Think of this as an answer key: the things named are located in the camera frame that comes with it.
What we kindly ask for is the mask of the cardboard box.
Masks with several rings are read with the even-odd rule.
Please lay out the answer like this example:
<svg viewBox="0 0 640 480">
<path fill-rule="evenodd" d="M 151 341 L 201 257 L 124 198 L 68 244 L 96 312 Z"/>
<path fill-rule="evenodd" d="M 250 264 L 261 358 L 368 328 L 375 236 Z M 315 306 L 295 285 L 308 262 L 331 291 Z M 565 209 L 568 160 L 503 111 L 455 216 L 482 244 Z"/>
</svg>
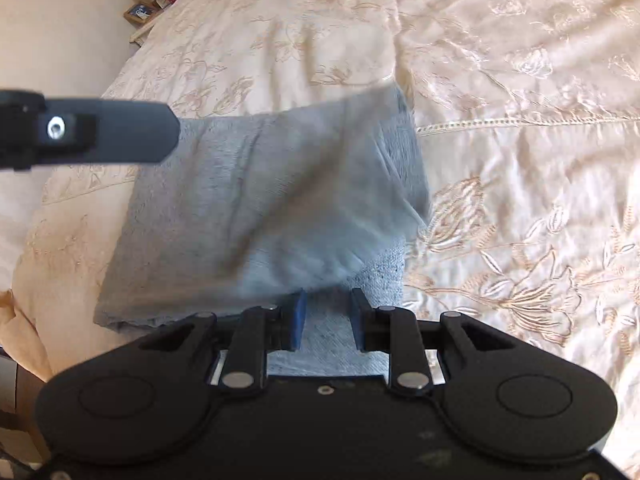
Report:
<svg viewBox="0 0 640 480">
<path fill-rule="evenodd" d="M 49 449 L 35 421 L 43 382 L 1 351 L 1 449 L 29 466 L 41 465 Z"/>
</svg>

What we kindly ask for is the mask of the white bedside table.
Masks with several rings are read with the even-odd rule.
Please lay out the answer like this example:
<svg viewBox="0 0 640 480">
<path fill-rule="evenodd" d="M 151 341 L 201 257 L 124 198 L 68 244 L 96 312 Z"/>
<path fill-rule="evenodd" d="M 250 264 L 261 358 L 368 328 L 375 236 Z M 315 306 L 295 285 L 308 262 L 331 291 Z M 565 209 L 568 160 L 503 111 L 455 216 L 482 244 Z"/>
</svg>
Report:
<svg viewBox="0 0 640 480">
<path fill-rule="evenodd" d="M 139 27 L 135 32 L 131 34 L 131 36 L 129 37 L 130 44 L 135 44 L 136 46 L 141 47 L 142 44 L 145 43 L 146 38 L 148 38 L 149 33 L 152 32 L 152 29 L 155 26 L 157 20 L 163 14 L 164 11 L 160 10 L 160 12 L 156 12 L 148 20 L 146 20 L 141 27 Z"/>
</svg>

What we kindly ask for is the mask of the cream embroidered bedspread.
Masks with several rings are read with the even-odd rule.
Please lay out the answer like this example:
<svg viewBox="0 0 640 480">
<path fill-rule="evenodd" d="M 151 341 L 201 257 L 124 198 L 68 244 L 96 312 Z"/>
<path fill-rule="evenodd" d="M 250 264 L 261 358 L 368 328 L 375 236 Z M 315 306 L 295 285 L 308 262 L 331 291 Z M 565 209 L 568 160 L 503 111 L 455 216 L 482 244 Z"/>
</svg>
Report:
<svg viewBox="0 0 640 480">
<path fill-rule="evenodd" d="M 405 303 L 589 367 L 639 408 L 639 0 L 179 0 L 107 95 L 182 117 L 394 82 L 432 191 Z"/>
</svg>

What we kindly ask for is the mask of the wooden picture frame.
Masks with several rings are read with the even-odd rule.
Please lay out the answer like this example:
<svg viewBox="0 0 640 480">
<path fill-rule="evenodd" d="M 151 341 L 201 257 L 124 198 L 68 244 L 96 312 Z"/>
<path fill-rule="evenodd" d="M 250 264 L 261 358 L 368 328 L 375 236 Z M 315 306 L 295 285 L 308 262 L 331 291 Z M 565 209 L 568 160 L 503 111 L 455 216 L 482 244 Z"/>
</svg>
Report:
<svg viewBox="0 0 640 480">
<path fill-rule="evenodd" d="M 156 6 L 149 6 L 145 3 L 135 3 L 133 6 L 122 14 L 124 19 L 134 25 L 144 25 L 152 21 L 160 12 Z"/>
</svg>

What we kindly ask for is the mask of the grey speckled pants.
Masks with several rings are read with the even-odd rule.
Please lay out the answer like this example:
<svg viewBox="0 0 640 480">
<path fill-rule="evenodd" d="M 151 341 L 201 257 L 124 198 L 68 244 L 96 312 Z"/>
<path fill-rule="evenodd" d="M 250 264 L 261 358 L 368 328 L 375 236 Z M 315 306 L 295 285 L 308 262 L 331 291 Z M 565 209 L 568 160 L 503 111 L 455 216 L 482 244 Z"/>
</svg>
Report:
<svg viewBox="0 0 640 480">
<path fill-rule="evenodd" d="M 186 119 L 175 151 L 138 172 L 96 308 L 128 334 L 194 314 L 308 298 L 302 346 L 277 375 L 382 375 L 356 348 L 349 296 L 399 306 L 406 246 L 430 193 L 394 84 L 277 114 Z"/>
</svg>

